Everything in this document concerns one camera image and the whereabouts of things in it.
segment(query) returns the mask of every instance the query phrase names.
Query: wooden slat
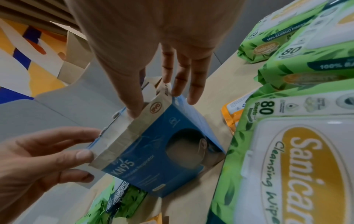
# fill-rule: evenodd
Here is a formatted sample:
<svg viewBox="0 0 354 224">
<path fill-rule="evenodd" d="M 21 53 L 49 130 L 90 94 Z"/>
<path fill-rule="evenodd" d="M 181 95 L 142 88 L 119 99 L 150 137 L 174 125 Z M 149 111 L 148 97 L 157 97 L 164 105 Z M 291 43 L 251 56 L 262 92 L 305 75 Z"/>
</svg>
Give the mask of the wooden slat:
<svg viewBox="0 0 354 224">
<path fill-rule="evenodd" d="M 15 10 L 8 9 L 6 7 L 0 6 L 0 18 L 12 20 L 18 23 L 26 24 L 26 25 L 31 25 L 33 27 L 41 28 L 50 32 L 55 32 L 57 34 L 62 34 L 66 35 L 67 31 L 50 23 L 50 22 L 45 22 L 43 20 L 34 18 L 32 16 L 19 13 Z"/>
<path fill-rule="evenodd" d="M 20 13 L 38 18 L 40 20 L 44 20 L 46 22 L 54 21 L 57 23 L 62 23 L 73 28 L 78 29 L 79 27 L 73 23 L 70 23 L 66 20 L 63 20 L 59 17 L 56 17 L 48 12 L 40 10 L 32 5 L 24 3 L 20 0 L 0 0 L 0 6 L 4 6 L 6 8 L 18 11 Z"/>
<path fill-rule="evenodd" d="M 60 1 L 60 0 L 45 0 L 46 2 L 48 2 L 49 4 L 52 4 L 53 6 L 64 10 L 68 13 L 70 13 L 69 9 L 67 8 L 66 4 L 64 3 L 64 1 Z"/>
<path fill-rule="evenodd" d="M 70 13 L 59 9 L 46 1 L 43 0 L 21 0 L 21 1 L 30 4 L 40 10 L 53 14 L 59 18 L 62 18 L 63 20 L 66 20 L 70 23 L 76 24 L 76 21 L 74 20 L 73 16 Z"/>
</svg>

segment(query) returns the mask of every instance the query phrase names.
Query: table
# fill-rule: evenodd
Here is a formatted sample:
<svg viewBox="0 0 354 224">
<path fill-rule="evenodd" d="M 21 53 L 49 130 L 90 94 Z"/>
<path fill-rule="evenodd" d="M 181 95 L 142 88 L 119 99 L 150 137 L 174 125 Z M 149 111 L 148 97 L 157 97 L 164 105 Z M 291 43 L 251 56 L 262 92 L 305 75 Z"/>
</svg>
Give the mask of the table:
<svg viewBox="0 0 354 224">
<path fill-rule="evenodd" d="M 195 108 L 206 118 L 224 149 L 228 149 L 232 135 L 224 122 L 221 108 L 261 86 L 253 78 L 264 63 L 249 64 L 234 53 L 206 81 L 204 93 Z M 138 224 L 162 212 L 163 216 L 169 217 L 169 224 L 205 224 L 222 165 L 223 161 L 163 199 L 148 195 L 130 220 L 115 220 L 113 223 Z M 93 199 L 111 182 L 112 176 L 105 175 L 59 224 L 75 223 L 84 216 Z"/>
</svg>

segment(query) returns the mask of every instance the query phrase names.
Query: kn95 mask box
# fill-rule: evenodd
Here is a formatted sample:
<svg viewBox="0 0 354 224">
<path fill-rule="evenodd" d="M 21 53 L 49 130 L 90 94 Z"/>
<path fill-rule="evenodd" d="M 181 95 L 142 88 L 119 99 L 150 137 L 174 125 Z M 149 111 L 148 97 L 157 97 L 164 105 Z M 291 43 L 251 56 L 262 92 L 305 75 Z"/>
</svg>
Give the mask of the kn95 mask box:
<svg viewBox="0 0 354 224">
<path fill-rule="evenodd" d="M 132 119 L 126 109 L 90 146 L 90 166 L 164 197 L 225 157 L 205 118 L 171 85 L 143 84 L 146 104 Z"/>
</svg>

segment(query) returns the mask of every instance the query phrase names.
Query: byd logo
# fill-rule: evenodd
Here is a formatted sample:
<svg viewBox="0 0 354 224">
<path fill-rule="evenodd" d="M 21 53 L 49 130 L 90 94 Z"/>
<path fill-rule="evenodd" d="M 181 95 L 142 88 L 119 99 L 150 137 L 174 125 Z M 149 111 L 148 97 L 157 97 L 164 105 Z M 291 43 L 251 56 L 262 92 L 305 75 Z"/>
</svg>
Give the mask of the byd logo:
<svg viewBox="0 0 354 224">
<path fill-rule="evenodd" d="M 150 113 L 154 114 L 157 113 L 162 107 L 160 102 L 153 103 L 150 107 Z"/>
</svg>

